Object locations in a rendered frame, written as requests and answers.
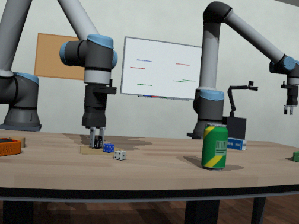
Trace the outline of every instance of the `blue die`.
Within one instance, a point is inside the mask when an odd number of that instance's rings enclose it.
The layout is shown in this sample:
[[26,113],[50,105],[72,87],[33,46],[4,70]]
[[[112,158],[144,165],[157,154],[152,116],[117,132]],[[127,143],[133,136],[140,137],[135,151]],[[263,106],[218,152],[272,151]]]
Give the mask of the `blue die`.
[[114,152],[114,144],[112,144],[112,143],[105,143],[103,145],[103,152]]

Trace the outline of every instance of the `blue box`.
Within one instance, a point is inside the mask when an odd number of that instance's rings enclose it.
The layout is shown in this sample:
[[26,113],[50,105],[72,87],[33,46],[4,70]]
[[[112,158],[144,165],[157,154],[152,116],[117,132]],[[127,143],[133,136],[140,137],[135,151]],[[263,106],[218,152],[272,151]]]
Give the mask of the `blue box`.
[[246,150],[247,141],[244,139],[234,139],[229,137],[227,139],[227,148],[236,149],[236,150]]
[[114,152],[114,144],[112,144],[112,143],[105,143],[103,145],[103,152]]

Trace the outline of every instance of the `wooden floor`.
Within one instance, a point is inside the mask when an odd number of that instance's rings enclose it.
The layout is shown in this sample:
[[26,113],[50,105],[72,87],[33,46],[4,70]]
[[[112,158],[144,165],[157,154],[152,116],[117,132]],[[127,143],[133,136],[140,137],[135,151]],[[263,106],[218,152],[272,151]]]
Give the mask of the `wooden floor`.
[[[34,203],[36,224],[183,224],[185,201]],[[250,224],[253,199],[220,201],[218,224]],[[0,224],[3,202],[0,201]],[[267,197],[263,224],[299,224],[299,195]]]

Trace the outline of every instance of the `wooden tabletop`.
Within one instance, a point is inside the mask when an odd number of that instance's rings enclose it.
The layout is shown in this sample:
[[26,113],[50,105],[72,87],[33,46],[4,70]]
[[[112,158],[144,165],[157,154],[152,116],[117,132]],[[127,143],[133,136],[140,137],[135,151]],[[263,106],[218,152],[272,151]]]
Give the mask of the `wooden tabletop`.
[[183,190],[299,184],[298,148],[247,141],[228,149],[226,167],[201,167],[202,140],[105,136],[126,151],[126,160],[80,154],[88,135],[0,130],[23,136],[18,155],[0,157],[0,187],[60,190]]

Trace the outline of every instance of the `blue line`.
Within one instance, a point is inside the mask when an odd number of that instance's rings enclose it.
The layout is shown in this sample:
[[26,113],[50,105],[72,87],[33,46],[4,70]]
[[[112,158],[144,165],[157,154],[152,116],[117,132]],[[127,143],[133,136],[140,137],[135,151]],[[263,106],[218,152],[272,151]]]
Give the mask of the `blue line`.
[[151,62],[149,60],[142,60],[142,59],[137,59],[137,61]]

